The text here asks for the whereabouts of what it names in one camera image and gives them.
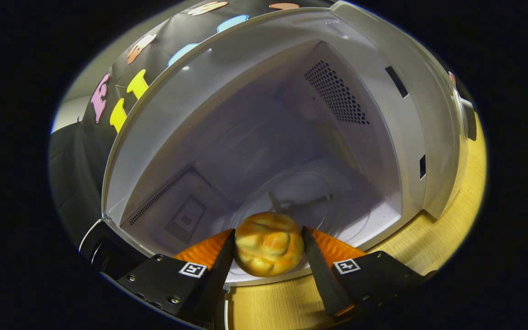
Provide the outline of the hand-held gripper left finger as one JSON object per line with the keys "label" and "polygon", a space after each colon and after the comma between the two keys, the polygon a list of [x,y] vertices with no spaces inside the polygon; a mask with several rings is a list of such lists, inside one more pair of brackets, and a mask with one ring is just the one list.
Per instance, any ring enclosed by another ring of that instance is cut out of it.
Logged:
{"label": "hand-held gripper left finger", "polygon": [[229,228],[173,257],[161,253],[126,272],[118,284],[157,311],[182,323],[221,328],[218,309],[236,249]]}

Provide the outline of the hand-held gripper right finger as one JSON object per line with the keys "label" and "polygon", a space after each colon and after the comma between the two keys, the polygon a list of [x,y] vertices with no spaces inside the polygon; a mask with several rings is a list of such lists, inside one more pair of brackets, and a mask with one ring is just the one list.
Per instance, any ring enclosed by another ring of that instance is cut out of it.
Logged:
{"label": "hand-held gripper right finger", "polygon": [[317,291],[333,318],[368,315],[436,275],[421,275],[385,251],[365,253],[314,228],[303,227],[301,234]]}

